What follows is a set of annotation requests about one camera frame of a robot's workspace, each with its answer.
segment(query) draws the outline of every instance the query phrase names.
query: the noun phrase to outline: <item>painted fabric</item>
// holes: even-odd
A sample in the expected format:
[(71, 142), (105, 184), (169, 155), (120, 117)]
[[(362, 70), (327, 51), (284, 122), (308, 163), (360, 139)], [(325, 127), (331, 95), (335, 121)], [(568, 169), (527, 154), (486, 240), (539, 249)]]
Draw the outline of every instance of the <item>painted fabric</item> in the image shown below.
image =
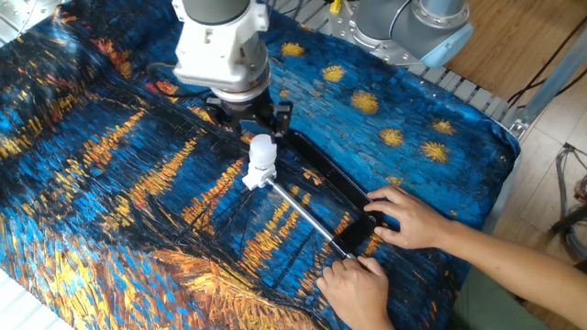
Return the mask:
[[(181, 28), (168, 2), (83, 0), (0, 49), (0, 267), (78, 329), (345, 328), (315, 286), (324, 240), (241, 182), (251, 135), (212, 125), (205, 89), (148, 77), (177, 61)], [(481, 228), (520, 151), (502, 127), (284, 16), (263, 37), (293, 129), (364, 190), (399, 185)], [(331, 231), (357, 218), (295, 150), (279, 160)], [(396, 328), (444, 328), (467, 263), (376, 236), (357, 252), (385, 268)]]

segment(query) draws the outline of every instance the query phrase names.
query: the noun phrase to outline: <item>yellow star pattern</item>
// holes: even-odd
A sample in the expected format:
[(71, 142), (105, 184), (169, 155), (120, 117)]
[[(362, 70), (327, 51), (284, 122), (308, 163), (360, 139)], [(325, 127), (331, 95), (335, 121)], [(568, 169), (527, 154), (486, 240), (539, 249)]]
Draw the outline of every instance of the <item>yellow star pattern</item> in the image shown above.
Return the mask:
[(450, 136), (455, 134), (456, 132), (456, 130), (452, 128), (452, 125), (448, 120), (438, 120), (436, 123), (432, 125), (432, 127), (436, 131)]
[(436, 142), (426, 142), (424, 146), (422, 146), (422, 150), (426, 157), (430, 158), (431, 160), (439, 163), (448, 163), (449, 162), (449, 152), (450, 150), (445, 147), (443, 144), (436, 143)]
[(394, 176), (387, 177), (387, 181), (389, 183), (391, 183), (392, 185), (396, 186), (396, 187), (399, 187), (399, 186), (402, 185), (402, 180), (401, 179), (398, 179), (398, 178), (396, 178)]
[(345, 75), (345, 71), (339, 65), (333, 65), (322, 70), (322, 76), (324, 80), (331, 83), (338, 83)]
[(310, 31), (310, 32), (314, 32), (313, 29), (311, 29), (309, 26), (307, 26), (306, 24), (300, 24), (300, 28), (303, 28), (306, 31)]
[(399, 129), (385, 128), (379, 133), (379, 138), (390, 147), (400, 147), (404, 143), (404, 134)]
[(350, 101), (367, 115), (375, 115), (379, 109), (377, 98), (372, 93), (358, 91), (350, 97)]
[(283, 56), (294, 56), (300, 58), (304, 56), (305, 50), (300, 47), (299, 44), (287, 42), (282, 45), (282, 54)]

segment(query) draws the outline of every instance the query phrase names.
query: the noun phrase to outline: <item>right hand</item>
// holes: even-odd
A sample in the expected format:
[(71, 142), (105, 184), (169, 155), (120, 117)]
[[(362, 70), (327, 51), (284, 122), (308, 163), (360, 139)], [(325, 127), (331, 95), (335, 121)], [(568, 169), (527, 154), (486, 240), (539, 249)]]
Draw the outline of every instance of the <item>right hand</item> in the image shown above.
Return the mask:
[(393, 329), (387, 316), (389, 282), (374, 258), (335, 261), (316, 281), (318, 289), (353, 330)]
[(365, 206), (365, 211), (380, 211), (400, 223), (400, 232), (384, 227), (375, 228), (375, 234), (400, 248), (439, 248), (440, 240), (449, 232), (450, 221), (405, 190), (387, 186), (368, 196), (377, 201)]

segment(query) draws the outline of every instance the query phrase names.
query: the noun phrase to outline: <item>white cylindrical object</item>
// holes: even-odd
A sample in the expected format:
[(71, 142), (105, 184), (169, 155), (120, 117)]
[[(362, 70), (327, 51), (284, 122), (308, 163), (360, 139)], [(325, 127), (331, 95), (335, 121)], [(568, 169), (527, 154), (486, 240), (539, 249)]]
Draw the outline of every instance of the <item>white cylindrical object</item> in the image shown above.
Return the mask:
[(250, 141), (250, 163), (257, 170), (267, 170), (277, 158), (277, 145), (267, 134), (259, 134)]

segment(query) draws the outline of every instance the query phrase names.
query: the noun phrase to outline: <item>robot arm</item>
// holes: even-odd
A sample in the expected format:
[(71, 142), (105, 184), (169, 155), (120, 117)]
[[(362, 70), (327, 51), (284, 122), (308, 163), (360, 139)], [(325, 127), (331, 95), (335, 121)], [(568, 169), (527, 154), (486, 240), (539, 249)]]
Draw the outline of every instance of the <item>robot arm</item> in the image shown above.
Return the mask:
[(269, 26), (254, 0), (173, 0), (183, 22), (173, 73), (182, 83), (210, 87), (221, 99), (246, 102), (267, 87), (267, 49), (258, 32)]
[(409, 52), (430, 68), (450, 61), (469, 41), (466, 0), (360, 0), (336, 13), (336, 36), (392, 64)]

